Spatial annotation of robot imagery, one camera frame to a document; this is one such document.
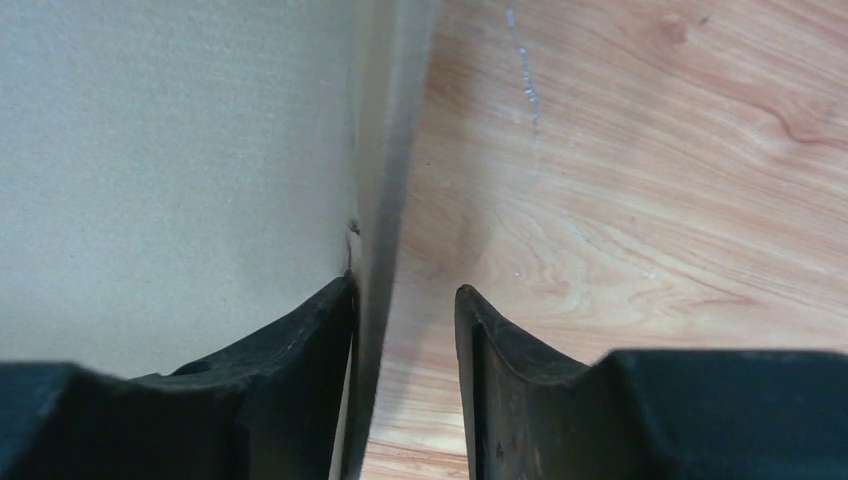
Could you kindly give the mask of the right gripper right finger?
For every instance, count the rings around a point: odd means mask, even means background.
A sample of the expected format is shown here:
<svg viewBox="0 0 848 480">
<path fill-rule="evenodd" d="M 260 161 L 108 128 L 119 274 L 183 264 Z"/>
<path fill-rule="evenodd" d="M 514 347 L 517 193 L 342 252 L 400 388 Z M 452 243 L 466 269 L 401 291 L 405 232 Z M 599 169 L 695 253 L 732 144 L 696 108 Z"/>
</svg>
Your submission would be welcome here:
<svg viewBox="0 0 848 480">
<path fill-rule="evenodd" d="M 847 358 L 618 349 L 583 364 L 455 296 L 474 479 L 843 479 Z"/>
</svg>

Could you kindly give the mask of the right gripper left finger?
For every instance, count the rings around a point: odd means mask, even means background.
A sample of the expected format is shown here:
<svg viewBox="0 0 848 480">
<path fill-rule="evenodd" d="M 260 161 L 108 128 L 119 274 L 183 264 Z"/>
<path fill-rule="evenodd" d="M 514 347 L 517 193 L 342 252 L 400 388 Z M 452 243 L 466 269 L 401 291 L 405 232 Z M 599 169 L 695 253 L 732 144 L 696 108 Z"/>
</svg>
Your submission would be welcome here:
<svg viewBox="0 0 848 480">
<path fill-rule="evenodd" d="M 1 366 L 5 479 L 326 479 L 357 290 L 291 313 L 169 375 Z"/>
</svg>

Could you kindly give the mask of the cardboard box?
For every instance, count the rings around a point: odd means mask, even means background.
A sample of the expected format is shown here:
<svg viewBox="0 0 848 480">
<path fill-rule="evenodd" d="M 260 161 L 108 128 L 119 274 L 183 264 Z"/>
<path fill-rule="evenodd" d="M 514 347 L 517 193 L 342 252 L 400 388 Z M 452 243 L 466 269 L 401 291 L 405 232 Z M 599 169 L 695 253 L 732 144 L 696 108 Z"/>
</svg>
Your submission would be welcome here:
<svg viewBox="0 0 848 480">
<path fill-rule="evenodd" d="M 361 475 L 435 1 L 5 1 L 1 366 L 169 375 L 357 290 Z"/>
</svg>

